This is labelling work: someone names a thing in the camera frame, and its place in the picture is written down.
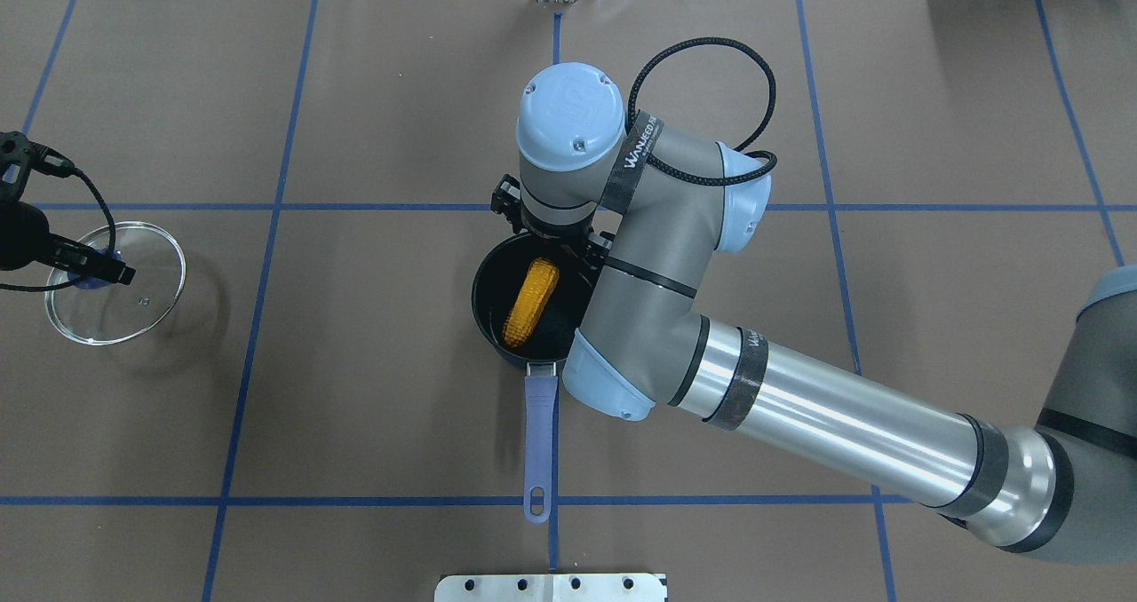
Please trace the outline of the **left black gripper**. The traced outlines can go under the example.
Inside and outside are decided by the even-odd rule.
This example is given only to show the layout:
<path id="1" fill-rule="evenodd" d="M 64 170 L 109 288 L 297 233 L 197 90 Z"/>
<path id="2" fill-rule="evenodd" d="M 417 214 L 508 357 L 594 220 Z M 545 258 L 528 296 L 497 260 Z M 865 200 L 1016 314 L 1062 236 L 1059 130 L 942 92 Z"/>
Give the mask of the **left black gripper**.
<path id="1" fill-rule="evenodd" d="M 63 236 L 48 234 L 44 264 L 70 274 L 89 274 L 90 287 L 131 284 L 136 271 L 117 257 L 101 257 L 92 247 Z"/>

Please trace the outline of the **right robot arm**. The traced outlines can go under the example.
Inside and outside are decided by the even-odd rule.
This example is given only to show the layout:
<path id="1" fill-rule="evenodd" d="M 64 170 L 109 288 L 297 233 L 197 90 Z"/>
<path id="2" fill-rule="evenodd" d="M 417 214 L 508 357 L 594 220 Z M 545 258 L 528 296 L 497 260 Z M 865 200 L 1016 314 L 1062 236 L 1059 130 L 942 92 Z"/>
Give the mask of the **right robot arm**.
<path id="1" fill-rule="evenodd" d="M 918 503 L 1004 552 L 1134 561 L 1134 266 L 1093 287 L 1031 427 L 1001 429 L 696 313 L 714 251 L 740 251 L 767 206 L 771 157 L 629 114 L 616 84 L 561 63 L 525 84 L 520 176 L 501 193 L 537 236 L 620 215 L 563 384 L 605 415 L 684 409 Z"/>

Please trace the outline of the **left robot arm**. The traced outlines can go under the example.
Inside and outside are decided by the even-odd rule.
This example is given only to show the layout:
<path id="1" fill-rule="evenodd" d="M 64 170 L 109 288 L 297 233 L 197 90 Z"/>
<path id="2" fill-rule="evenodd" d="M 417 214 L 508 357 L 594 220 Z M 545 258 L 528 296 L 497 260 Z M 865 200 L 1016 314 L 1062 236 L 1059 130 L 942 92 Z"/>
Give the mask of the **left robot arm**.
<path id="1" fill-rule="evenodd" d="M 16 271 L 38 262 L 60 270 L 63 282 L 44 286 L 3 284 L 5 290 L 45 292 L 64 288 L 102 288 L 130 284 L 136 274 L 119 258 L 113 244 L 97 250 L 50 231 L 45 214 L 36 207 L 16 203 L 1 215 L 1 269 Z"/>

